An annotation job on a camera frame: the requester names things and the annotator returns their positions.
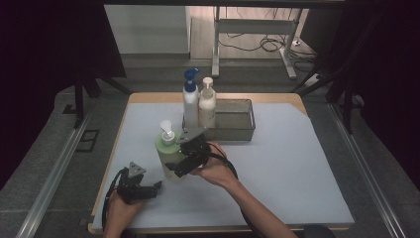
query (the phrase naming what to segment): white bottle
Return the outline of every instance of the white bottle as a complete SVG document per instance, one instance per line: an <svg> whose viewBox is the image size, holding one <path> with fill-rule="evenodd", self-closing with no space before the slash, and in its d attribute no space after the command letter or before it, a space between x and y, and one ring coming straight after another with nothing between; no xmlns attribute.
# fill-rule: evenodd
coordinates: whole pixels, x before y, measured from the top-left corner
<svg viewBox="0 0 420 238"><path fill-rule="evenodd" d="M216 127L216 92L212 88L213 78L203 79L203 90L201 91L199 107L200 126L204 128Z"/></svg>
<svg viewBox="0 0 420 238"><path fill-rule="evenodd" d="M184 73L186 79L182 90L184 106L184 127L198 127L198 87L194 81L197 68L192 68Z"/></svg>

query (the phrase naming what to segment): left hand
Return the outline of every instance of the left hand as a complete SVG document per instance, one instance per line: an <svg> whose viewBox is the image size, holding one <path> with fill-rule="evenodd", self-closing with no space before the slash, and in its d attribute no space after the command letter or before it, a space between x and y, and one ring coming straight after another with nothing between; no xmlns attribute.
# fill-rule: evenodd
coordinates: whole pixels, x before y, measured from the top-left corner
<svg viewBox="0 0 420 238"><path fill-rule="evenodd" d="M108 217L103 237L120 237L124 229L132 223L145 204L146 200L127 204L115 189L109 198Z"/></svg>

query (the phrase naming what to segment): blue pump dispenser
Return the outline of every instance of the blue pump dispenser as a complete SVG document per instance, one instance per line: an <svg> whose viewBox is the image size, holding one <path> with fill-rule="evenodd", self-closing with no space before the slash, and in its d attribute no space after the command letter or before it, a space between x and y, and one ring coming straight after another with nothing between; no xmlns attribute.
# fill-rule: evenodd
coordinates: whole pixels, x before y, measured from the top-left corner
<svg viewBox="0 0 420 238"><path fill-rule="evenodd" d="M197 84L194 81L194 77L199 71L200 70L198 70L198 68L191 68L184 73L184 77L186 79L184 89L186 92L195 91Z"/></svg>

